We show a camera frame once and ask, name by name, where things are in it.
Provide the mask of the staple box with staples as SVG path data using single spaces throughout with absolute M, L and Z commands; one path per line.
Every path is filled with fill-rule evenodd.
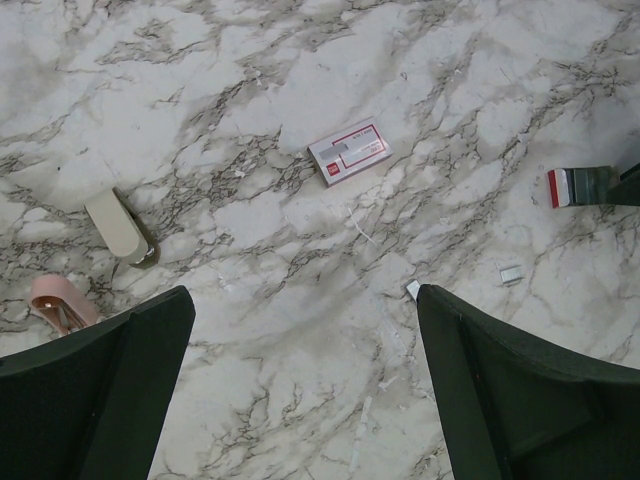
M 556 168 L 547 172 L 554 209 L 606 204 L 610 189 L 619 183 L 617 170 L 609 166 Z

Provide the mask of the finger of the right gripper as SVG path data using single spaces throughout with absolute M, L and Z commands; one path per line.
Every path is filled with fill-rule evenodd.
M 640 205 L 640 164 L 626 170 L 619 181 L 607 191 L 607 203 L 611 205 Z

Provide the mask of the beige stapler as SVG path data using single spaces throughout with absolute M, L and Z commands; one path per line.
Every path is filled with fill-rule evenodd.
M 117 188 L 90 198 L 85 210 L 117 259 L 134 268 L 148 268 L 158 262 L 157 241 Z

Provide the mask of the pink stapler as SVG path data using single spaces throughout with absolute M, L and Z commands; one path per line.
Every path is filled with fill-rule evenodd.
M 29 304 L 60 337 L 105 319 L 82 292 L 60 275 L 46 274 L 35 278 L 30 287 Z

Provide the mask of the small staple strip piece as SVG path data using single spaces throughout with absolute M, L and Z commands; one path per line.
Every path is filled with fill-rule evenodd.
M 503 285 L 509 285 L 519 282 L 523 278 L 523 273 L 520 266 L 504 268 L 501 269 L 499 273 Z

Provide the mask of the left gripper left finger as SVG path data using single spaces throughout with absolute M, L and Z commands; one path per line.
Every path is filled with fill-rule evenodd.
M 3 357 L 2 478 L 147 478 L 193 324 L 178 286 Z

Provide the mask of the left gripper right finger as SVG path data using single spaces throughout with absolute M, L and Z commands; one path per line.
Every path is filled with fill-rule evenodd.
M 639 372 L 424 284 L 417 313 L 457 479 L 636 479 Z

